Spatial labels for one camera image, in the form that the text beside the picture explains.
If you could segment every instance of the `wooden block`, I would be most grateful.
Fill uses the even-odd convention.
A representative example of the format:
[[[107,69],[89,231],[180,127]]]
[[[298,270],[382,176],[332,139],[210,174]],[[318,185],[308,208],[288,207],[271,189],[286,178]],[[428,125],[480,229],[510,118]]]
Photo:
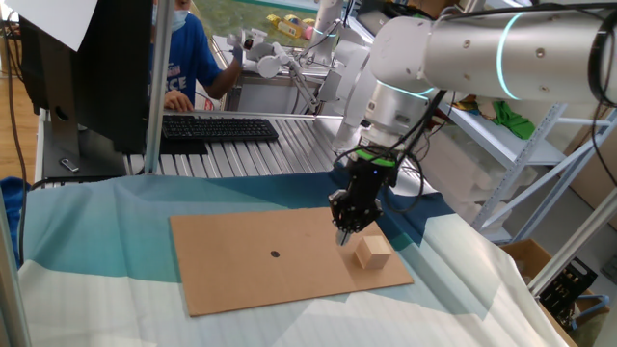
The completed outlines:
[[[356,256],[363,269],[383,269],[392,251],[384,236],[365,236],[356,248]]]

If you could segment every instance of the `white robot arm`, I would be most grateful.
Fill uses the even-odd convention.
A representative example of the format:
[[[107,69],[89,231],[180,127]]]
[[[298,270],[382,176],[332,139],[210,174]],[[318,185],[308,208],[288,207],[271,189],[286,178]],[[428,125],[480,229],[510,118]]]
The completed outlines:
[[[378,83],[364,118],[372,126],[350,151],[347,189],[330,195],[336,242],[383,214],[379,190],[395,184],[445,91],[614,105],[616,23],[614,3],[389,21],[370,53]]]

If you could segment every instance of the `keyboard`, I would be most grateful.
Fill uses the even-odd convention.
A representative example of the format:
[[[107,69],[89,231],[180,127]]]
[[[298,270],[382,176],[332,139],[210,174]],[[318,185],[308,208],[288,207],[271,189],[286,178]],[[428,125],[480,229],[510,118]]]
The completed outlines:
[[[279,134],[268,120],[196,119],[193,116],[163,116],[163,134],[168,140],[206,142],[279,138]]]

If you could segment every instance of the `hand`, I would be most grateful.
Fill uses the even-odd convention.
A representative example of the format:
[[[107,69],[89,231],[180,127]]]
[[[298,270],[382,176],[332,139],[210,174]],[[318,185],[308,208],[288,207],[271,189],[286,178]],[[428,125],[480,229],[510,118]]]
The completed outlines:
[[[169,91],[165,94],[165,108],[180,112],[193,111],[193,104],[189,97],[181,91]]]

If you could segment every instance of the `monitor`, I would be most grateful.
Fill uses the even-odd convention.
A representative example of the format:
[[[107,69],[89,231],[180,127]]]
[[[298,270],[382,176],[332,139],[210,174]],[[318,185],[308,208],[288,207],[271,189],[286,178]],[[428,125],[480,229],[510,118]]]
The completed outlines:
[[[98,0],[75,52],[21,18],[26,91],[50,111],[45,178],[124,175],[118,149],[143,151],[151,21],[152,0]]]

